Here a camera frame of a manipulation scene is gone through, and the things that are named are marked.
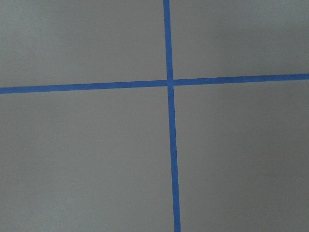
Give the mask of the blue tape line lengthwise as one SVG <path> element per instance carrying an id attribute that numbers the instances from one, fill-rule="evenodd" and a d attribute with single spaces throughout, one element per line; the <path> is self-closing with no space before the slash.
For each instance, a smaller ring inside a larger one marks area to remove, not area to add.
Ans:
<path id="1" fill-rule="evenodd" d="M 163 1 L 174 230 L 181 231 L 170 2 Z"/>

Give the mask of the blue tape line crosswise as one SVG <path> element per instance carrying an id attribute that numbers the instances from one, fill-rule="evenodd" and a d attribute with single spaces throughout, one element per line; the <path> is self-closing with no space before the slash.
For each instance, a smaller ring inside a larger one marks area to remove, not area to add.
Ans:
<path id="1" fill-rule="evenodd" d="M 174 86 L 191 86 L 191 85 L 308 80 L 308 78 L 309 78 L 308 74 L 282 74 L 282 75 L 261 75 L 261 76 L 175 79 L 172 81 L 172 83 Z M 61 91 L 98 90 L 98 89 L 139 88 L 139 87 L 168 87 L 168 86 L 169 82 L 167 80 L 151 80 L 151 81 L 65 84 L 65 85 L 46 85 L 46 86 L 2 87 L 0 89 L 0 93 L 17 94 L 17 93 L 61 92 Z"/>

